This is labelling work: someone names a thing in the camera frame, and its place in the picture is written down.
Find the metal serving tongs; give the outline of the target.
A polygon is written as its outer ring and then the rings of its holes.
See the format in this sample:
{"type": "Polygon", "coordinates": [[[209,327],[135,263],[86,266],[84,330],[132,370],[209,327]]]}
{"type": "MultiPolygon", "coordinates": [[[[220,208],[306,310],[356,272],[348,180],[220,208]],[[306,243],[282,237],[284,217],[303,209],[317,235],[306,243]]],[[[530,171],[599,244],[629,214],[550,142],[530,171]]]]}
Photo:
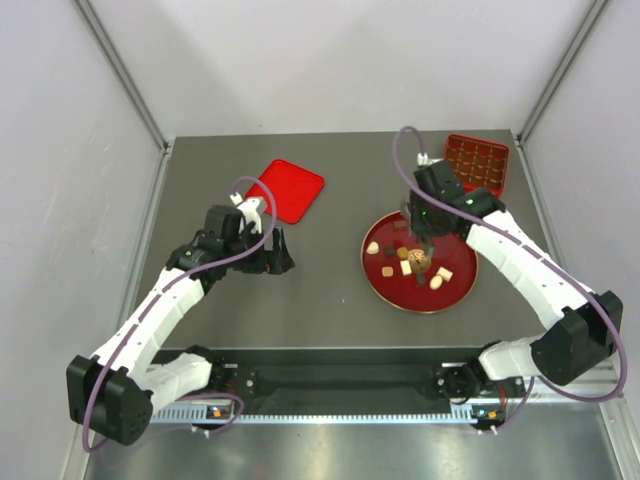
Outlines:
{"type": "MultiPolygon", "coordinates": [[[[411,224],[410,205],[409,205],[409,202],[404,197],[402,197],[400,200],[399,210],[402,216],[404,217],[404,219],[408,222],[408,224],[411,224]]],[[[429,258],[432,258],[435,251],[433,241],[423,236],[418,236],[418,240],[426,256],[429,258]]]]}

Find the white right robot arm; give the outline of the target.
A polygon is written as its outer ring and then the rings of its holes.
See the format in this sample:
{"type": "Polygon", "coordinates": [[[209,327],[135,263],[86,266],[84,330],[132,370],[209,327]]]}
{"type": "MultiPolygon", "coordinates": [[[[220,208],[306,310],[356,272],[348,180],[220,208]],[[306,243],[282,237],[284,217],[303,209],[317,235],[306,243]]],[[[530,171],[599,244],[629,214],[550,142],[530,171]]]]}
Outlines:
{"type": "Polygon", "coordinates": [[[623,305],[616,294],[597,294],[560,268],[495,195],[466,191],[448,161],[419,155],[413,175],[412,233],[424,243],[462,240],[521,294],[544,328],[537,337],[493,343],[471,360],[466,380],[474,393],[490,395],[504,379],[522,376],[565,386],[617,351],[623,305]]]}

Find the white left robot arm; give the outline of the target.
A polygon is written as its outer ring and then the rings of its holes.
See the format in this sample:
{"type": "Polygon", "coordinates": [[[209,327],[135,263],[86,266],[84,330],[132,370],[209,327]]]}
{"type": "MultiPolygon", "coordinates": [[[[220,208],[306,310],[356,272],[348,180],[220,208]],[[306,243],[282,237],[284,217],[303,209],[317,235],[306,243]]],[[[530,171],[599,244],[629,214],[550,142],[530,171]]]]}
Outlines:
{"type": "Polygon", "coordinates": [[[95,432],[123,446],[135,443],[153,414],[200,391],[216,396],[227,374],[211,350],[193,346],[158,368],[151,366],[170,333],[230,271],[281,275],[295,265],[283,232],[264,229],[262,197],[235,195],[231,205],[209,209],[194,238],[170,255],[156,283],[120,329],[90,356],[68,365],[71,419],[83,446],[95,432]]]}

